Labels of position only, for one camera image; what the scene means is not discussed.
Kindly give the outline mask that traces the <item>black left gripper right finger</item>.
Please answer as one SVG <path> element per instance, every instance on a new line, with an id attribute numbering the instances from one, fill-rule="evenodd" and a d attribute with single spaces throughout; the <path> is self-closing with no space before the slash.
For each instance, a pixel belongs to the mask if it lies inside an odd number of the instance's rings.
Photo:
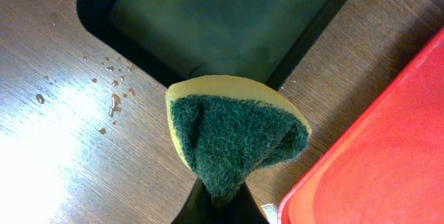
<path id="1" fill-rule="evenodd" d="M 240 186 L 235 197 L 225 206 L 225 222 L 229 224 L 268 224 L 246 183 Z"/>

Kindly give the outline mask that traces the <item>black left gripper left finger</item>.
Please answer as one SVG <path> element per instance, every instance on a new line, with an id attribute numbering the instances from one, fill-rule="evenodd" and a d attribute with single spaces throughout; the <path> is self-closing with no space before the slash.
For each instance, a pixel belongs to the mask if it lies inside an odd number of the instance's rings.
<path id="1" fill-rule="evenodd" d="M 171 224 L 210 224 L 213 204 L 201 179 L 197 179 L 178 215 Z"/>

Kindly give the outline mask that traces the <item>yellow green sponge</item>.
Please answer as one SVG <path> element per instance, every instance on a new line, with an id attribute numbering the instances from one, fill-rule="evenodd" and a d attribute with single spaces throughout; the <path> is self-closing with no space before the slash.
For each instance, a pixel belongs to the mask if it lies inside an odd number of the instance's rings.
<path id="1" fill-rule="evenodd" d="M 171 138 L 212 202 L 228 204 L 255 170 L 296 159 L 311 128 L 283 95 L 249 78 L 210 75 L 166 91 Z"/>

